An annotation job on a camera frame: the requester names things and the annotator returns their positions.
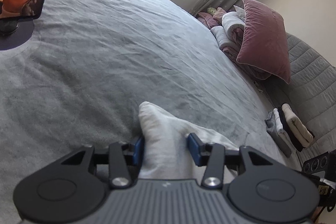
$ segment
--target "folded beige garment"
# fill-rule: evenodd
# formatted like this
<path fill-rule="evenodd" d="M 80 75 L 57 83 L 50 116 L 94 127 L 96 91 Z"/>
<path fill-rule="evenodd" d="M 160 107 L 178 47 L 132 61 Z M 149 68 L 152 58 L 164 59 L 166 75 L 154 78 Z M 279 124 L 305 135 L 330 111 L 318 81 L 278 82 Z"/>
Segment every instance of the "folded beige garment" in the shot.
<path fill-rule="evenodd" d="M 303 147 L 308 147 L 314 139 L 312 134 L 309 133 L 308 129 L 303 125 L 298 116 L 295 115 L 289 104 L 283 104 L 281 108 L 285 114 L 286 122 L 294 136 Z"/>

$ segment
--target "round black base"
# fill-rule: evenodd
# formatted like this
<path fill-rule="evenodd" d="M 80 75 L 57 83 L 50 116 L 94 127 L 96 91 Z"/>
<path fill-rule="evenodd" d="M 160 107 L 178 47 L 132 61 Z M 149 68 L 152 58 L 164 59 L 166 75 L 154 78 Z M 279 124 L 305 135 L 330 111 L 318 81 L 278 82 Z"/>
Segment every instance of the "round black base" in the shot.
<path fill-rule="evenodd" d="M 0 22 L 0 51 L 9 50 L 27 42 L 34 31 L 34 22 Z"/>

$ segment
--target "bed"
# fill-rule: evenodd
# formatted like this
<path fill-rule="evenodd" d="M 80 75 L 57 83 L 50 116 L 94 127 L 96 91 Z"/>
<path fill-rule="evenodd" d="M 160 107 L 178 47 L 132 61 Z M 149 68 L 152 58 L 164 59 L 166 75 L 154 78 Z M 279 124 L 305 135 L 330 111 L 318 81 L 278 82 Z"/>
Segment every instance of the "bed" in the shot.
<path fill-rule="evenodd" d="M 271 103 L 169 0 L 46 0 L 32 38 L 0 52 L 0 222 L 25 176 L 82 144 L 139 134 L 138 106 L 250 145 L 293 168 L 265 131 Z"/>

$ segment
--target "silver screw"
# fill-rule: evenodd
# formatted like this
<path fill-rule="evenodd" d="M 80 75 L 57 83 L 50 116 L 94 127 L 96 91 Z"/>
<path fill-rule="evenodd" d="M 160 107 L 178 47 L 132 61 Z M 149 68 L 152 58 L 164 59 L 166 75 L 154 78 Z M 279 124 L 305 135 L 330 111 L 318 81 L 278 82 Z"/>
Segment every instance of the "silver screw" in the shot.
<path fill-rule="evenodd" d="M 218 186 L 220 183 L 221 181 L 215 177 L 208 177 L 204 180 L 204 184 L 211 187 Z"/>
<path fill-rule="evenodd" d="M 126 186 L 129 183 L 129 180 L 127 178 L 115 178 L 112 180 L 113 185 L 123 187 Z"/>

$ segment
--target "gray quilted headboard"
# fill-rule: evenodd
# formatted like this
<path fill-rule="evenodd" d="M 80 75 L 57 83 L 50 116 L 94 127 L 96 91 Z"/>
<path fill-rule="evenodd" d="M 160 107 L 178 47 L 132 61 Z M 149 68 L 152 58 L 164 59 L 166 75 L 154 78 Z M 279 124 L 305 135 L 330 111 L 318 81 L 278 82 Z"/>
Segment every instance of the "gray quilted headboard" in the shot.
<path fill-rule="evenodd" d="M 264 81 L 273 105 L 289 103 L 314 142 L 297 152 L 301 164 L 336 149 L 336 68 L 299 38 L 287 34 L 291 83 L 272 76 Z"/>

